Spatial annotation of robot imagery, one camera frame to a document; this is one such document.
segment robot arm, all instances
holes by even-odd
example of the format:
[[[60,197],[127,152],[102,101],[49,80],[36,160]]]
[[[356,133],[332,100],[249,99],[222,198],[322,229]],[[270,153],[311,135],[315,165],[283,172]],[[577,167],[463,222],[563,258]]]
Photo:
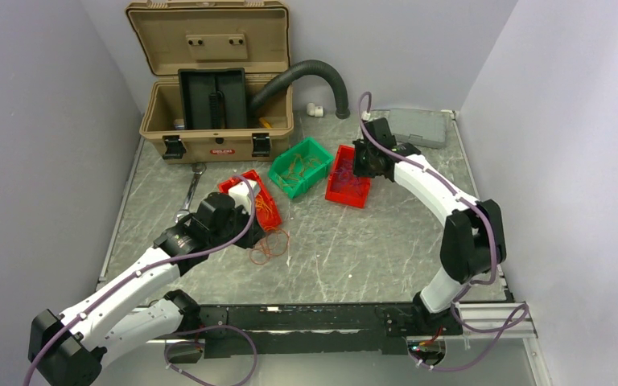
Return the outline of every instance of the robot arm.
[[[450,318],[453,300],[471,279],[491,269],[487,229],[464,203],[474,203],[489,219],[496,242],[497,263],[505,259],[501,210],[492,200],[480,202],[444,178],[415,146],[397,144],[385,118],[365,122],[370,136],[386,149],[414,161],[423,169],[390,157],[373,143],[354,141],[354,174],[385,176],[415,195],[444,225],[440,259],[442,268],[430,284],[414,296],[414,316],[419,327],[436,328]]]
[[[50,310],[39,314],[31,326],[30,361],[53,335],[66,326],[70,327],[75,318],[80,318],[57,339],[37,369],[51,386],[88,386],[98,377],[103,366],[140,344],[160,335],[199,327],[200,307],[180,290],[167,293],[146,310],[136,314],[130,312],[156,290],[207,260],[208,255],[153,268],[149,266],[172,257],[206,251],[230,241],[243,231],[249,221],[246,204],[249,202],[242,197],[210,194],[200,203],[197,212],[184,216],[174,227],[163,232],[136,263],[102,289],[59,315]],[[252,248],[263,236],[262,227],[254,220],[252,227],[235,245]],[[132,280],[110,293],[117,283],[132,276]],[[93,312],[84,313],[89,305],[100,299],[104,301]]]

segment white wall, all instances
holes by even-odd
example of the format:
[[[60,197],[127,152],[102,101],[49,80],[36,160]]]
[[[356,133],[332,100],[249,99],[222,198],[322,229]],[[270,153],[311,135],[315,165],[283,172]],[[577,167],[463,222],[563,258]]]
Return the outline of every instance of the white wall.
[[[518,2],[460,117],[554,384],[618,385],[618,2]]]
[[[0,1],[0,385],[37,314],[92,293],[139,123],[77,0]]]
[[[292,60],[325,60],[342,74],[352,106],[365,90],[378,106],[458,109],[517,0],[287,0]],[[155,81],[124,15],[127,0],[82,0],[144,110]],[[295,106],[334,109],[313,77]]]

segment toolbox handle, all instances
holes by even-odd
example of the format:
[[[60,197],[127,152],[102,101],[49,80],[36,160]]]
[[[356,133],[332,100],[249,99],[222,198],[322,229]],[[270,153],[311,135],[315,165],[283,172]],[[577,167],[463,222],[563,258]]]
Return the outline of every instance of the toolbox handle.
[[[146,4],[148,6],[152,4],[167,4],[169,2],[170,3],[190,2],[190,3],[194,3],[195,6],[202,7],[202,8],[216,6],[217,3],[225,4],[227,6],[234,6],[234,5],[244,6],[245,4],[247,4],[247,6],[264,6],[264,0],[254,0],[254,1],[249,1],[249,2],[246,0],[216,0],[214,2],[198,2],[198,1],[194,2],[193,0],[146,0]]]

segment red wire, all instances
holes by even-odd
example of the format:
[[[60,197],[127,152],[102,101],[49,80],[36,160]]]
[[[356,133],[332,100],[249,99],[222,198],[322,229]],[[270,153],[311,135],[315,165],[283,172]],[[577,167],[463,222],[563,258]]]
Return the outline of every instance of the red wire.
[[[440,326],[439,329],[437,330],[437,334],[435,334],[435,336],[433,336],[430,340],[426,340],[425,342],[420,343],[420,345],[421,346],[430,346],[442,334],[442,329],[443,329],[443,327]]]

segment tan toolbox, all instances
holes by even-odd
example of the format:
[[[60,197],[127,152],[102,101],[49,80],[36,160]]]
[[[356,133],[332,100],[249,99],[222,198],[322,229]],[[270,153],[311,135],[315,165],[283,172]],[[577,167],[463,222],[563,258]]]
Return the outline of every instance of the tan toolbox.
[[[271,161],[290,147],[292,86],[258,112],[271,129],[249,118],[248,129],[177,130],[183,120],[180,69],[245,69],[249,98],[288,69],[288,9],[277,1],[133,2],[126,16],[159,79],[141,123],[141,135],[166,163]],[[239,44],[229,43],[232,38]],[[255,144],[270,146],[253,157]]]

